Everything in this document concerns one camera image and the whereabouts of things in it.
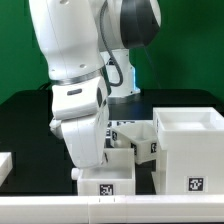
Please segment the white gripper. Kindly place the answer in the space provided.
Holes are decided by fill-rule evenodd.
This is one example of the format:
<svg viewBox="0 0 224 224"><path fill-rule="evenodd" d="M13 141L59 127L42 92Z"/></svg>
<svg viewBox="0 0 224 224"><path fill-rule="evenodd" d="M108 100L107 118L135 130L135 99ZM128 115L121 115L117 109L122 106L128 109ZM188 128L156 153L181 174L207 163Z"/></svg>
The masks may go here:
<svg viewBox="0 0 224 224"><path fill-rule="evenodd" d="M101 164L108 119L109 109L104 106L97 114L61 123L64 141L77 168L92 168Z"/></svg>

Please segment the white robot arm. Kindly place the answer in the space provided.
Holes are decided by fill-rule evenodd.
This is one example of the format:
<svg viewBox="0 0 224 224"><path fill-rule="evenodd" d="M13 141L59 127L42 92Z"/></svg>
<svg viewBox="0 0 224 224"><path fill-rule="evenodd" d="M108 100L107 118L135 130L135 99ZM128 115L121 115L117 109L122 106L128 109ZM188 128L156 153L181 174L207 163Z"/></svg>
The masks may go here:
<svg viewBox="0 0 224 224"><path fill-rule="evenodd" d="M103 52L147 46L161 27L158 0L29 0L52 81L52 132L74 165L102 164L111 85Z"/></svg>

